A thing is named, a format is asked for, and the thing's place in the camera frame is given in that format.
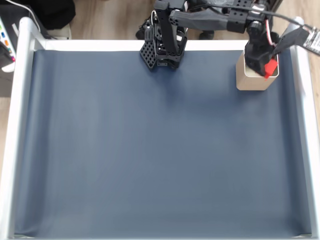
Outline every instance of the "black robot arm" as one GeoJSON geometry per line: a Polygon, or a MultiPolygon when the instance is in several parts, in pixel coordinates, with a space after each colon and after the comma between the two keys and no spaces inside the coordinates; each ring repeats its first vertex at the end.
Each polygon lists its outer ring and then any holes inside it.
{"type": "Polygon", "coordinates": [[[151,20],[145,25],[145,44],[140,51],[147,66],[150,69],[156,65],[178,68],[184,56],[188,28],[242,34],[247,31],[249,41],[244,49],[245,62],[261,76],[266,75],[265,65],[292,45],[320,54],[316,42],[317,36],[320,41],[320,33],[316,29],[300,26],[281,38],[271,32],[273,17],[267,14],[267,0],[229,2],[230,5],[222,6],[208,4],[207,0],[157,0],[151,20]]]}

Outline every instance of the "beige cube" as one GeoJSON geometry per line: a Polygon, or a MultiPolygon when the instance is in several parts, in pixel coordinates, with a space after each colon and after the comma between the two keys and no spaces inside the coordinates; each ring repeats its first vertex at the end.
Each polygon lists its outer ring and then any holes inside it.
{"type": "Polygon", "coordinates": [[[236,88],[241,91],[264,91],[279,76],[279,59],[276,56],[278,66],[273,75],[268,79],[260,76],[258,73],[249,68],[245,63],[245,52],[242,52],[238,62],[236,63],[236,88]]]}

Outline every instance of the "gray fabric surface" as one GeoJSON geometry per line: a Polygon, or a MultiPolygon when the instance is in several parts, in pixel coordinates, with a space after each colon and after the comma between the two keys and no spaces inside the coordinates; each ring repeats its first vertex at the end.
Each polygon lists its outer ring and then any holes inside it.
{"type": "Polygon", "coordinates": [[[238,91],[240,51],[35,53],[15,232],[41,238],[311,232],[290,53],[238,91]]]}

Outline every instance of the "white cable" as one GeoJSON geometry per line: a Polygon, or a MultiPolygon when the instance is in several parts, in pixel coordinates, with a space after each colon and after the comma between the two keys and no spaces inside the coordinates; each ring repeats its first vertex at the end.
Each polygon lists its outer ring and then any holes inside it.
{"type": "Polygon", "coordinates": [[[155,10],[153,10],[152,12],[151,12],[151,26],[153,26],[154,25],[154,14],[156,13],[156,11],[155,10]]]}
{"type": "Polygon", "coordinates": [[[271,45],[271,46],[276,46],[276,44],[274,42],[272,42],[272,39],[271,39],[271,34],[270,34],[270,27],[269,27],[269,20],[266,19],[265,20],[265,28],[266,28],[266,38],[268,39],[268,43],[271,45]]]}
{"type": "Polygon", "coordinates": [[[37,20],[36,20],[36,17],[35,17],[35,15],[34,15],[34,13],[31,11],[30,8],[28,8],[28,7],[24,6],[24,5],[21,5],[21,4],[19,4],[19,3],[16,3],[16,2],[14,2],[14,1],[11,1],[11,0],[5,0],[5,1],[7,1],[8,3],[11,3],[11,4],[13,4],[13,5],[16,5],[16,6],[19,6],[19,7],[21,7],[21,8],[24,8],[24,9],[28,10],[28,11],[31,13],[31,15],[32,15],[32,17],[33,17],[33,19],[34,19],[34,22],[35,22],[36,27],[38,28],[39,32],[41,32],[40,26],[39,26],[39,24],[38,24],[38,22],[37,22],[37,20]]]}

